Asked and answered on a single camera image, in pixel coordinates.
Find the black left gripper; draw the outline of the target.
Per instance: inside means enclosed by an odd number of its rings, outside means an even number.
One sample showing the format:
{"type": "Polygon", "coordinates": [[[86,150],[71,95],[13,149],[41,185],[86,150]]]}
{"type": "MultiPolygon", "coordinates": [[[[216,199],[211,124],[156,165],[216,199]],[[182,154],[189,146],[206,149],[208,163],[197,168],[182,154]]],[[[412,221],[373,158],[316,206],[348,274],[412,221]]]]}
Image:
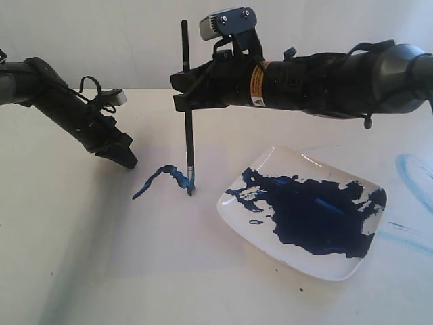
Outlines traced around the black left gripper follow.
{"type": "Polygon", "coordinates": [[[38,73],[43,86],[32,104],[63,130],[77,139],[88,152],[111,160],[127,169],[133,169],[137,158],[129,148],[132,139],[116,127],[112,116],[114,106],[104,106],[101,85],[92,76],[80,80],[79,91],[69,88],[46,61],[32,58],[32,68],[38,73]]]}

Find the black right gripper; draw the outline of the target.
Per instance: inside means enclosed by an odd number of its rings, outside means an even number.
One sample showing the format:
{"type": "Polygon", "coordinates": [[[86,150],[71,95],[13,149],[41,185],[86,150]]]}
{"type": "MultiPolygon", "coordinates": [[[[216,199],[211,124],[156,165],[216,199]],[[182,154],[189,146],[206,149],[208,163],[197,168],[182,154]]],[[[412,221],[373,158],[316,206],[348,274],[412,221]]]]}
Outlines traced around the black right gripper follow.
{"type": "Polygon", "coordinates": [[[278,110],[306,110],[306,64],[296,58],[292,47],[282,61],[266,61],[260,56],[234,58],[220,53],[189,72],[170,75],[170,83],[180,94],[173,96],[175,110],[187,112],[228,106],[249,106],[278,110]],[[198,91],[187,93],[200,77],[198,91]]]}

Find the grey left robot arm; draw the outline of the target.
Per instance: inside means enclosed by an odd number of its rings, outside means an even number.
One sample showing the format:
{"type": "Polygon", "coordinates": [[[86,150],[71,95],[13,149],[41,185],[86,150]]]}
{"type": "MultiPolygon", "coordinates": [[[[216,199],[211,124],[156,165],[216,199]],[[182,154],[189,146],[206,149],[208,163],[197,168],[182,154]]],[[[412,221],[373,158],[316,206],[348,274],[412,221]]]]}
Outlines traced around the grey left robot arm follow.
{"type": "Polygon", "coordinates": [[[89,153],[133,169],[137,164],[130,149],[133,139],[116,127],[112,116],[126,101],[122,89],[104,91],[95,77],[82,77],[75,91],[41,58],[8,62],[1,52],[2,105],[34,106],[89,153]]]}

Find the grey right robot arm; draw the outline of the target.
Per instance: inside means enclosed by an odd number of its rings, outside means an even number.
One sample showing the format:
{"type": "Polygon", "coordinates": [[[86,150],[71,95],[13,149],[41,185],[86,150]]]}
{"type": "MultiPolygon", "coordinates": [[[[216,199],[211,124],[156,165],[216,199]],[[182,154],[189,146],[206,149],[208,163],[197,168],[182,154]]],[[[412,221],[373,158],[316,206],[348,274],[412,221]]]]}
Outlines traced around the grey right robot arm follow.
{"type": "Polygon", "coordinates": [[[282,61],[218,51],[211,61],[170,78],[179,112],[228,106],[301,111],[334,119],[407,114],[432,100],[432,55],[392,40],[360,43],[348,53],[282,61]]]}

